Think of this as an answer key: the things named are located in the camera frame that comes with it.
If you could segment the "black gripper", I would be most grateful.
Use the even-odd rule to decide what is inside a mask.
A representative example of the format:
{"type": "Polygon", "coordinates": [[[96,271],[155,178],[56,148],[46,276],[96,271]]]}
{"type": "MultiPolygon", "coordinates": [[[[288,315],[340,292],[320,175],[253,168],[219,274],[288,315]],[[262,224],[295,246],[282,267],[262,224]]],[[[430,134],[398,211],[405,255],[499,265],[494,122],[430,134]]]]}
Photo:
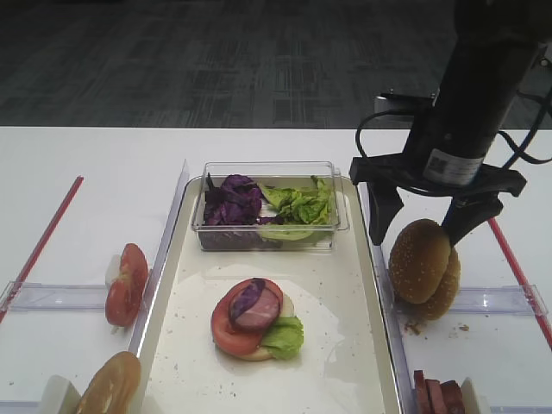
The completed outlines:
{"type": "Polygon", "coordinates": [[[472,230],[498,216],[504,205],[497,197],[521,194],[525,177],[504,169],[450,155],[431,155],[424,167],[416,167],[403,154],[354,157],[349,176],[365,183],[369,196],[369,236],[380,246],[393,219],[404,207],[400,189],[429,198],[452,201],[441,227],[454,247],[472,230]]]}

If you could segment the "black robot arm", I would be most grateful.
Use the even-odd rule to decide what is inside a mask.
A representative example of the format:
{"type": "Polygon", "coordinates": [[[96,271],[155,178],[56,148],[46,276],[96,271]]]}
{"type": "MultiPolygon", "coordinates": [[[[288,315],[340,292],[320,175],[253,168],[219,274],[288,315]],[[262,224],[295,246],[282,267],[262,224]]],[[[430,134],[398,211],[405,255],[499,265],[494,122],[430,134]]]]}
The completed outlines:
{"type": "Polygon", "coordinates": [[[548,1],[458,1],[457,41],[432,103],[412,112],[400,153],[352,160],[349,176],[365,183],[369,236],[381,244],[402,209],[400,190],[451,200],[442,227],[451,243],[497,216],[499,194],[518,196],[525,178],[485,157],[524,76],[551,39],[548,1]]]}

